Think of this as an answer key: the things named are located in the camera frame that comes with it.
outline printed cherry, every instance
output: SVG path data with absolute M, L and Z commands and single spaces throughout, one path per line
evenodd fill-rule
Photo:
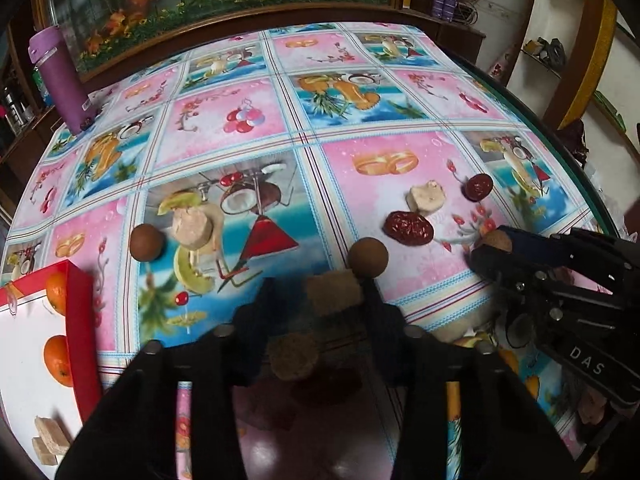
M 231 180 L 231 175 L 225 175 L 220 179 L 220 186 L 229 187 L 231 186 L 231 184 L 233 184 L 233 181 Z
M 241 134 L 247 134 L 253 129 L 254 127 L 247 124 L 246 121 L 240 121 L 238 124 L 236 124 L 236 131 Z
M 238 112 L 240 111 L 240 108 L 236 108 L 235 110 L 231 110 L 227 115 L 226 115 L 226 120 L 231 122 L 231 121 L 235 121 L 236 117 L 238 116 Z
M 189 293 L 186 290 L 178 292 L 178 294 L 175 295 L 174 301 L 177 306 L 185 306 L 189 303 Z

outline shelf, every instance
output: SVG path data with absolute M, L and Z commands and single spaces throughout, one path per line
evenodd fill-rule
M 593 93 L 591 102 L 596 105 L 596 108 L 600 110 L 611 126 L 613 126 L 619 134 L 626 137 L 626 126 L 622 115 L 620 115 L 616 107 L 604 97 L 602 92 L 596 90 Z
M 545 65 L 542 60 L 537 57 L 534 56 L 533 54 L 530 54 L 529 52 L 527 52 L 526 50 L 524 50 L 523 48 L 520 49 L 521 53 L 523 53 L 525 56 L 530 57 L 533 61 L 535 61 L 536 63 L 538 63 L 539 65 L 543 66 L 548 72 L 551 72 L 554 76 L 556 76 L 558 79 L 562 79 L 562 74 L 557 72 L 556 70 L 552 69 L 551 67 Z
M 54 109 L 53 106 L 46 108 L 42 113 L 40 113 L 37 117 L 34 117 L 29 123 L 25 125 L 25 127 L 20 131 L 19 134 L 15 136 L 14 142 L 12 142 L 9 147 L 6 149 L 6 152 L 0 156 L 0 164 L 4 163 L 5 160 L 11 155 L 13 150 L 15 150 L 18 145 L 28 136 L 29 132 L 32 132 L 43 118 Z

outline screw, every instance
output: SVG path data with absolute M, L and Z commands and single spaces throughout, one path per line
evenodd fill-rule
M 482 341 L 478 341 L 474 345 L 474 348 L 478 350 L 482 355 L 488 355 L 495 352 L 495 346 L 490 342 L 485 341 L 484 339 Z
M 407 325 L 402 330 L 404 335 L 410 339 L 420 339 L 424 335 L 423 328 L 417 325 Z
M 157 339 L 152 339 L 144 347 L 145 354 L 148 354 L 148 355 L 155 355 L 161 350 L 162 350 L 162 343 L 159 342 Z
M 235 331 L 235 326 L 230 323 L 223 323 L 213 329 L 213 335 L 216 337 L 229 337 Z
M 560 321 L 562 319 L 562 310 L 555 306 L 549 311 L 549 316 L 554 321 Z

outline spray can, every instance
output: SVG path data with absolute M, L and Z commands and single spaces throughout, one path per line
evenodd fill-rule
M 442 8 L 442 19 L 446 22 L 453 20 L 453 12 L 456 10 L 458 0 L 444 0 L 444 6 Z
M 434 18 L 441 18 L 443 7 L 444 0 L 433 0 L 433 5 L 431 6 L 431 15 Z

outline red box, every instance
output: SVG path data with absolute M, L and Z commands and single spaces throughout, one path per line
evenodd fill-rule
M 8 303 L 7 289 L 17 298 L 29 296 L 45 290 L 47 278 L 55 272 L 66 276 L 66 346 L 76 405 L 85 422 L 102 397 L 92 309 L 94 279 L 69 260 L 63 260 L 0 288 L 0 306 Z

